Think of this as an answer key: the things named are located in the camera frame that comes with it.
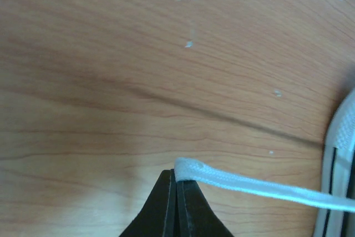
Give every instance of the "white strap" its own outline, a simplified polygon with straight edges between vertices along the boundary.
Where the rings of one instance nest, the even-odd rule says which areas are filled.
[[[341,198],[296,186],[251,179],[239,174],[224,172],[191,158],[177,158],[175,179],[197,180],[228,190],[294,201],[304,205],[332,210],[355,212],[355,200]]]

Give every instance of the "wooden table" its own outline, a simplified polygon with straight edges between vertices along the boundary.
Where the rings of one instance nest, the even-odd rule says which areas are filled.
[[[0,0],[1,236],[118,236],[177,157],[319,189],[355,0]],[[201,184],[235,236],[317,209]]]

